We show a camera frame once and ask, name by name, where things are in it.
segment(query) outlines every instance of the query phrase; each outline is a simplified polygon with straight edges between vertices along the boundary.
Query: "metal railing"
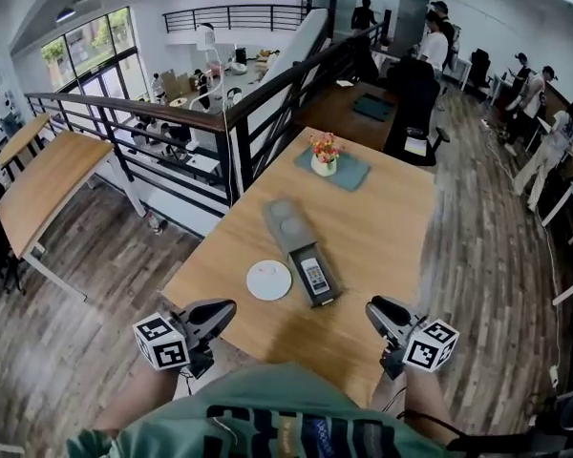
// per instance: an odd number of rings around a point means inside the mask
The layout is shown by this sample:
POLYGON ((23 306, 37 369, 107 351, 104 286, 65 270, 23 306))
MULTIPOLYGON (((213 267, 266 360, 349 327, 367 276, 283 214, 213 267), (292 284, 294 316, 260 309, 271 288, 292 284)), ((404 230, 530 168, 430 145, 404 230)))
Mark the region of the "metal railing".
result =
POLYGON ((302 128, 294 121, 297 112, 336 79, 356 76, 355 56, 361 47, 374 46, 386 35, 390 14, 385 17, 387 18, 383 22, 362 34, 334 43, 320 51, 332 29, 333 20, 330 15, 311 47, 308 59, 294 63, 292 68, 228 109, 224 120, 222 114, 203 114, 118 98, 78 94, 26 94, 26 97, 35 114, 47 111, 52 114, 51 127, 56 134, 59 133, 58 129, 63 127, 95 135, 113 143, 117 158, 130 181, 136 178, 210 214, 222 217, 301 131, 302 128), (261 123, 257 125, 254 121, 249 121, 268 100, 284 91, 287 93, 282 104, 267 117, 264 116, 261 123), (78 107, 73 110, 72 104, 77 104, 78 107), (81 109, 86 109, 88 113, 82 113, 81 109), (158 134, 157 131, 133 127, 128 124, 129 120, 117 123, 117 112, 128 113, 138 120, 147 117, 157 122, 165 121, 210 133, 214 137, 216 147, 207 149, 198 146, 195 154, 216 160, 217 168, 208 173, 192 166, 188 162, 190 155, 184 142, 158 134), (156 149, 136 143, 133 140, 135 135, 154 142, 156 149), (262 140, 262 144, 253 147, 253 143, 258 143, 259 140, 262 140), (232 147, 229 141, 236 142, 237 148, 232 147))
POLYGON ((229 130, 235 128, 239 151, 240 177, 243 191, 269 166, 271 161, 301 131, 294 117, 310 100, 338 79, 357 75, 355 56, 361 47, 375 46, 388 35, 391 12, 386 10, 384 20, 339 43, 334 43, 306 61, 295 64, 258 88, 226 112, 229 130), (289 88, 282 106, 250 131, 249 118, 268 100, 289 88), (253 143, 265 135, 259 148, 253 143))
POLYGON ((218 202, 226 207, 224 211, 238 199, 223 118, 220 115, 140 101, 78 94, 26 94, 26 98, 35 115, 50 113, 50 128, 55 134, 59 134, 63 128, 95 135, 113 143, 117 159, 130 181, 137 178, 217 217, 222 217, 224 212, 200 201, 199 198, 194 198, 191 193, 218 202), (72 104, 85 106, 88 113, 73 110, 72 104), (186 150, 186 143, 163 135, 157 129, 152 132, 133 127, 128 125, 127 120, 117 123, 114 119, 117 112, 128 113, 137 117, 138 121, 146 118, 157 124, 166 122, 173 126, 176 124, 174 127, 180 125, 211 133, 216 141, 216 151, 197 147, 195 155, 218 161, 217 168, 206 172, 192 166, 189 163, 192 155, 186 150), (135 136, 143 137, 144 144, 136 143, 135 136), (165 185, 160 179, 167 180, 170 184, 165 185))
POLYGON ((212 24, 215 29, 267 29, 297 31, 308 13, 316 7, 297 5, 228 5, 179 10, 165 13, 168 32, 194 31, 199 24, 212 24))

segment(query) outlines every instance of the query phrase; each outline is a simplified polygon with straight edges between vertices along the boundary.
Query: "table top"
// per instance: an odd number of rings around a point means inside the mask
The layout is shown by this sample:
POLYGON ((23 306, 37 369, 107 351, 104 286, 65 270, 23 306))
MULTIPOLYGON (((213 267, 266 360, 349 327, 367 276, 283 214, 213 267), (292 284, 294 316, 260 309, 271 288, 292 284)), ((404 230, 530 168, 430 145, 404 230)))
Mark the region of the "table top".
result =
POLYGON ((359 81, 353 87, 343 88, 333 83, 304 110, 295 116, 295 123, 339 135, 376 151, 382 151, 391 132, 398 109, 398 98, 386 90, 359 81), (371 94, 395 104, 386 121, 381 122, 355 112, 354 101, 364 94, 371 94))
POLYGON ((186 97, 176 98, 170 102, 170 107, 182 107, 187 101, 188 98, 186 97))
POLYGON ((21 258, 113 147, 63 131, 17 176, 0 199, 0 221, 21 258))
POLYGON ((219 161, 204 155, 191 155, 191 158, 187 161, 187 166, 192 166, 198 170, 202 170, 206 173, 211 173, 217 166, 219 166, 219 161))
POLYGON ((235 300, 238 313, 223 333, 228 342, 265 362, 299 362, 366 406, 382 374, 379 359, 386 345, 368 321, 365 304, 379 294, 416 302, 434 179, 343 140, 348 153, 371 165, 361 187, 348 192, 295 166, 312 132, 303 130, 253 183, 163 295, 178 307, 235 300), (300 208, 343 287, 342 296, 328 306, 308 308, 297 284, 275 302, 259 301, 246 288, 253 264, 286 261, 262 216, 265 203, 282 197, 300 208))
POLYGON ((42 131, 42 128, 49 122, 49 113, 35 117, 33 120, 23 126, 17 134, 4 147, 0 153, 0 167, 5 166, 9 161, 21 153, 28 144, 42 131))

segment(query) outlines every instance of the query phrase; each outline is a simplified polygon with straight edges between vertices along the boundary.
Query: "green shirt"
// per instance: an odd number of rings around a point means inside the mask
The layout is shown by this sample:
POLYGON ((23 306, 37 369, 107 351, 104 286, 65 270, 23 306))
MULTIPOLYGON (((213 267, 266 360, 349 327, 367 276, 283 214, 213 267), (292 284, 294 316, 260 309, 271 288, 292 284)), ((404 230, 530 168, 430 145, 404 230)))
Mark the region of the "green shirt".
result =
POLYGON ((116 439, 84 430, 67 450, 71 458, 451 455, 297 364, 240 370, 154 410, 116 439))

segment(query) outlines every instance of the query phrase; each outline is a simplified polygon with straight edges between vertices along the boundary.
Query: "flower vase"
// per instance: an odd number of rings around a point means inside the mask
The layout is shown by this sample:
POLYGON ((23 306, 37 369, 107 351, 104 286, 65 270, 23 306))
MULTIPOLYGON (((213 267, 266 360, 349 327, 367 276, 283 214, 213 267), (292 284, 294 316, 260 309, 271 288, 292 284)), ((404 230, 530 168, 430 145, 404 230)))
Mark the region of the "flower vase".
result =
POLYGON ((319 177, 330 177, 331 175, 335 175, 337 171, 337 158, 331 163, 321 163, 317 155, 312 155, 310 166, 312 171, 319 177))

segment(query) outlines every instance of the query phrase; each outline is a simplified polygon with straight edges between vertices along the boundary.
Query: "blue placemat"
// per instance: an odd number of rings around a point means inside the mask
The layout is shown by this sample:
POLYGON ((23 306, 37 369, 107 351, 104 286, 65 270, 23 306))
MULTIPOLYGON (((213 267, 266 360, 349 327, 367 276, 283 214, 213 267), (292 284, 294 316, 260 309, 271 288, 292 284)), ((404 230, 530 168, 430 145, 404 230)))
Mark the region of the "blue placemat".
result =
POLYGON ((295 164, 304 170, 308 170, 316 177, 325 179, 329 183, 333 183, 349 192, 354 192, 361 183, 365 180, 367 173, 370 171, 371 166, 369 163, 362 161, 348 153, 340 153, 337 158, 337 171, 330 177, 320 177, 314 173, 310 163, 312 161, 312 150, 307 148, 300 155, 295 158, 295 164))

